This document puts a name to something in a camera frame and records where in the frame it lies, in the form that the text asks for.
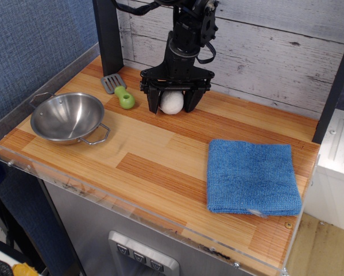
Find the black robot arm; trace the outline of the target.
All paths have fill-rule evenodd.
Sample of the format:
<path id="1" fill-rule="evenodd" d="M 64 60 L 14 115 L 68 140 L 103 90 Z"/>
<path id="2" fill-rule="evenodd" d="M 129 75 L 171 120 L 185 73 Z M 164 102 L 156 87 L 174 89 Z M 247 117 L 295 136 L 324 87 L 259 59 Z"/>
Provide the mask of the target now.
<path id="1" fill-rule="evenodd" d="M 195 67 L 194 63 L 210 63 L 214 57 L 200 59 L 200 50 L 207 47 L 216 54 L 210 41 L 218 27 L 215 11 L 218 1 L 153 1 L 133 8 L 117 1 L 114 6 L 123 12 L 143 16 L 160 6 L 173 7 L 173 29 L 168 33 L 163 62 L 141 71 L 140 90 L 147 95 L 149 110 L 157 113 L 161 97 L 166 92 L 179 91 L 183 95 L 186 112 L 195 109 L 205 92 L 211 88 L 215 76 L 212 71 Z"/>

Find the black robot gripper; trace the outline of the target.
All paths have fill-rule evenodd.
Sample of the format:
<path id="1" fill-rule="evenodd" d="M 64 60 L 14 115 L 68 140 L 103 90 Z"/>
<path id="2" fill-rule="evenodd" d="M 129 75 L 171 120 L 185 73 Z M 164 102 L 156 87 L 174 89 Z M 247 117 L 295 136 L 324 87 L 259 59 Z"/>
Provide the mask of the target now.
<path id="1" fill-rule="evenodd" d="M 141 71 L 140 90 L 147 93 L 149 111 L 156 114 L 159 109 L 163 90 L 188 89 L 202 85 L 209 89 L 212 71 L 194 66 L 198 53 L 181 55 L 166 50 L 163 62 Z M 184 93 L 184 110 L 192 112 L 202 99 L 204 90 L 186 90 Z"/>

